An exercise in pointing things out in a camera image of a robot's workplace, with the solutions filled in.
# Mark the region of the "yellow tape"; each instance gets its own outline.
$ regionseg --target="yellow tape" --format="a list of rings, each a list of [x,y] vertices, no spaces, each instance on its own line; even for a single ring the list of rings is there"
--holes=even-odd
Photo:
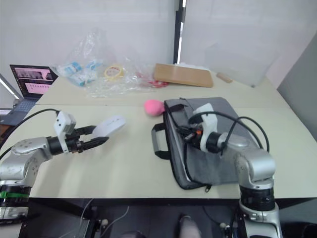
[[[123,68],[120,65],[112,65],[105,70],[105,77],[110,81],[117,80],[123,76]]]

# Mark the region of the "plastic bag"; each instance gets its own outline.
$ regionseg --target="plastic bag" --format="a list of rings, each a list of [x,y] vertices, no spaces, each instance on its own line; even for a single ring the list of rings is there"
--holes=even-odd
[[[139,57],[116,56],[106,34],[91,31],[68,55],[65,63],[52,70],[77,86],[85,87],[89,96],[109,97],[129,91],[149,91],[166,83],[153,79],[154,65],[141,63]]]

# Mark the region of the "white table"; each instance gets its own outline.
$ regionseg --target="white table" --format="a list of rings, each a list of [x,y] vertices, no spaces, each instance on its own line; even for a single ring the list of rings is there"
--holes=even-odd
[[[117,114],[126,118],[127,125],[102,146],[81,154],[58,155],[43,163],[32,197],[238,198],[240,195],[237,184],[214,186],[209,193],[204,188],[182,190],[173,177],[169,161],[153,153],[151,129],[162,122],[162,117],[149,117],[142,107],[51,107],[73,114],[76,127],[98,124]],[[30,113],[45,108],[46,105],[37,105]],[[292,110],[288,107],[234,109],[238,115],[258,121],[269,136],[277,169],[275,197],[317,197],[317,144]],[[37,115],[14,132],[1,151],[24,138],[54,136],[54,120],[54,112]],[[258,132],[253,124],[247,124]]]
[[[37,102],[37,105],[103,105],[103,106],[142,106],[148,99],[167,100],[183,98],[223,97],[233,107],[277,108],[289,107],[268,79],[261,85],[251,88],[239,82],[230,84],[213,75],[213,88],[170,84],[166,88],[152,92],[135,92],[110,98],[91,98],[84,88],[71,84],[59,77]]]

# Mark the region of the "floor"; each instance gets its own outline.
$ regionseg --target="floor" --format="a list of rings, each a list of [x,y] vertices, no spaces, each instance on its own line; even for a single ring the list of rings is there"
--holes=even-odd
[[[76,200],[77,205],[84,207],[88,199]],[[229,223],[232,206],[205,206],[208,215],[216,222]],[[280,211],[281,223],[310,222],[317,223],[317,199],[305,202]],[[98,219],[108,219],[111,223],[126,212],[127,206],[110,206],[99,209]],[[81,238],[85,233],[87,221],[82,222],[79,231],[80,218],[42,205],[30,206],[32,213],[40,214],[28,225],[29,238]],[[181,214],[190,215],[197,223],[202,238],[222,238],[218,225],[211,221],[202,206],[131,206],[127,215],[114,223],[103,238],[119,238],[123,232],[141,231],[147,238],[173,238],[175,228]]]

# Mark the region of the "pink ball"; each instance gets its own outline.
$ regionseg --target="pink ball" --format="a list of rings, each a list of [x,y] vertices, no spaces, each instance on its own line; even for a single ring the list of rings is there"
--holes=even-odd
[[[147,100],[144,103],[144,110],[151,116],[159,116],[165,111],[164,103],[158,100]]]

